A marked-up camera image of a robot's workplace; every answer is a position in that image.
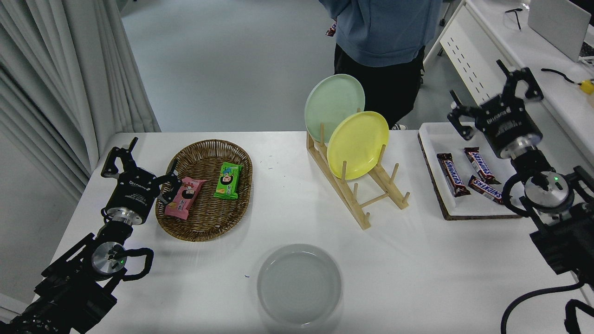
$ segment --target tabletop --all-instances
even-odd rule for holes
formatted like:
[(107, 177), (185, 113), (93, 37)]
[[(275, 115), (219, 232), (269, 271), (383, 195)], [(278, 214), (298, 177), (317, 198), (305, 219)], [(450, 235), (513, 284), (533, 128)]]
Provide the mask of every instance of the tabletop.
[[(263, 312), (256, 283), (272, 252), (297, 243), (328, 252), (342, 277), (339, 305), (312, 332), (497, 333), (515, 298), (574, 283), (569, 273), (556, 275), (545, 263), (530, 240), (536, 228), (529, 219), (444, 220), (418, 131), (391, 131), (383, 159), (384, 166), (400, 163), (395, 183), (411, 192), (410, 206), (400, 210), (384, 199), (366, 207), (366, 230), (308, 155), (304, 131), (117, 134), (108, 149), (127, 147), (134, 136), (137, 165), (156, 175), (191, 143), (221, 139), (241, 146), (252, 160), (252, 198), (237, 226), (206, 242), (170, 236), (153, 210), (125, 243), (154, 250), (151, 272), (121, 282), (113, 292), (118, 303), (90, 333), (287, 332)], [(357, 182), (362, 201), (381, 191), (367, 175)], [(102, 178), (100, 168), (93, 172), (54, 259), (96, 234), (114, 188), (115, 180)], [(129, 273), (141, 266), (127, 263)], [(520, 304), (508, 332), (564, 333), (570, 298), (583, 300), (571, 291)]]

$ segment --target pink snack package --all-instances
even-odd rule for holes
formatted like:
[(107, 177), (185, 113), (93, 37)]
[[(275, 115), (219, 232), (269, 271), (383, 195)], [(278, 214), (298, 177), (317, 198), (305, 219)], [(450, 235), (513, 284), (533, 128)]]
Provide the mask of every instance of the pink snack package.
[(178, 194), (175, 196), (173, 201), (165, 207), (165, 214), (168, 216), (174, 216), (183, 220), (188, 219), (189, 207), (196, 199), (202, 184), (205, 183), (204, 179), (192, 179), (185, 177), (182, 179), (182, 186), (178, 190)]

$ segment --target green snack package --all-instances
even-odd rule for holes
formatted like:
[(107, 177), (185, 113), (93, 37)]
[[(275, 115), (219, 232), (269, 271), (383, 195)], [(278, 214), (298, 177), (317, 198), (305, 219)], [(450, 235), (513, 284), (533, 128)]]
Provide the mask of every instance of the green snack package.
[(230, 162), (223, 162), (221, 167), (221, 175), (219, 177), (219, 184), (217, 190), (214, 192), (214, 197), (222, 198), (224, 200), (236, 200), (237, 183), (239, 182), (239, 172), (242, 165), (236, 165)]

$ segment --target gray bowl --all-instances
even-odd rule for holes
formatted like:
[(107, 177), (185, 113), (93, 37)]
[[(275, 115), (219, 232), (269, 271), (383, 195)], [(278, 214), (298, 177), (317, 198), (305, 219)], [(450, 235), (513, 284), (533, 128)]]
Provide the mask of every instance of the gray bowl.
[(342, 291), (340, 272), (322, 249), (292, 244), (270, 255), (258, 274), (258, 297), (279, 324), (306, 328), (325, 321)]

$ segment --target white desk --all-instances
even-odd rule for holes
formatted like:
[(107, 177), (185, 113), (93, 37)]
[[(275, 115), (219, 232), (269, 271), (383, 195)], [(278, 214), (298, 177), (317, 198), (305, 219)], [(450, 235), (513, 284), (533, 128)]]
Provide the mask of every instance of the white desk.
[[(411, 192), (410, 206), (399, 210), (382, 200), (366, 207), (371, 227), (365, 231), (309, 157), (305, 132), (114, 136), (110, 148), (138, 136), (134, 159), (158, 175), (188, 144), (229, 140), (250, 155), (254, 188), (243, 220), (211, 241), (171, 237), (154, 212), (135, 226), (125, 246), (152, 248), (152, 270), (139, 281), (118, 285), (117, 305), (90, 333), (274, 329), (257, 298), (258, 270), (272, 251), (293, 243), (323, 248), (340, 269), (342, 300), (328, 323), (316, 329), (323, 333), (497, 333), (503, 311), (521, 294), (574, 283), (569, 273), (555, 275), (538, 253), (529, 238), (535, 231), (531, 220), (444, 220), (417, 133), (391, 131), (384, 155), (385, 166), (400, 163), (396, 184)], [(377, 194), (371, 179), (358, 181), (361, 200)], [(114, 187), (114, 180), (94, 171), (54, 259), (97, 232), (100, 209)], [(138, 272), (140, 265), (132, 262), (129, 272)], [(570, 298), (583, 300), (573, 291), (520, 304), (511, 314), (509, 332), (564, 333)]]
[[(542, 72), (541, 68), (561, 71), (574, 81), (594, 77), (594, 74), (587, 66), (571, 61), (533, 31), (527, 23), (529, 12), (526, 9), (518, 12), (522, 27), (519, 30), (515, 15), (504, 12), (521, 7), (521, 1), (518, 0), (462, 0), (438, 42), (428, 53), (426, 63), (430, 65), (443, 45), (478, 104), (488, 96), (501, 93), (503, 89), (505, 76), (495, 60), (501, 58), (513, 68), (529, 67), (545, 100), (542, 103), (544, 108), (540, 108), (537, 103), (530, 103), (526, 109), (545, 134), (543, 141), (565, 141), (565, 138), (561, 138), (564, 134), (555, 129), (558, 127), (555, 123), (559, 123), (583, 154), (583, 158), (575, 160), (573, 165), (585, 164), (587, 161), (591, 168), (594, 165), (594, 108), (577, 86), (566, 82), (560, 75)], [(562, 145), (555, 150), (556, 154), (563, 154)]]

